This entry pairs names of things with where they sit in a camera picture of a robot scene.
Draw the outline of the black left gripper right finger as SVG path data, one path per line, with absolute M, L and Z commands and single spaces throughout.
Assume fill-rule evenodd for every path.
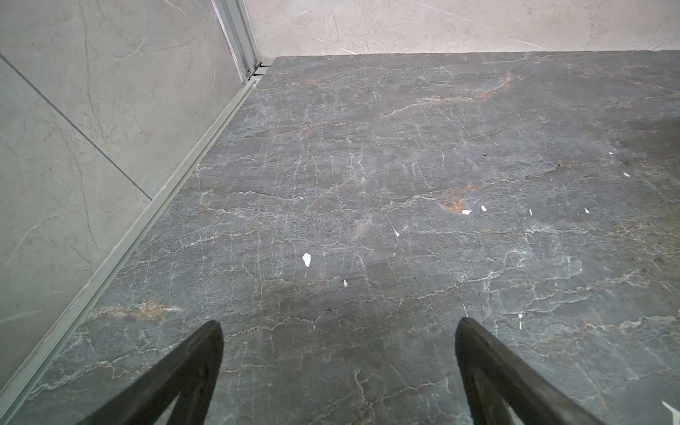
M 472 318 L 460 319 L 455 354 L 475 424 L 600 424 Z

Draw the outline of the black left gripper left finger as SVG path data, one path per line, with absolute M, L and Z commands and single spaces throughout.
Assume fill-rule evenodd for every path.
M 210 320 L 81 423 L 154 424 L 171 408 L 169 424 L 203 424 L 223 350 L 221 325 Z

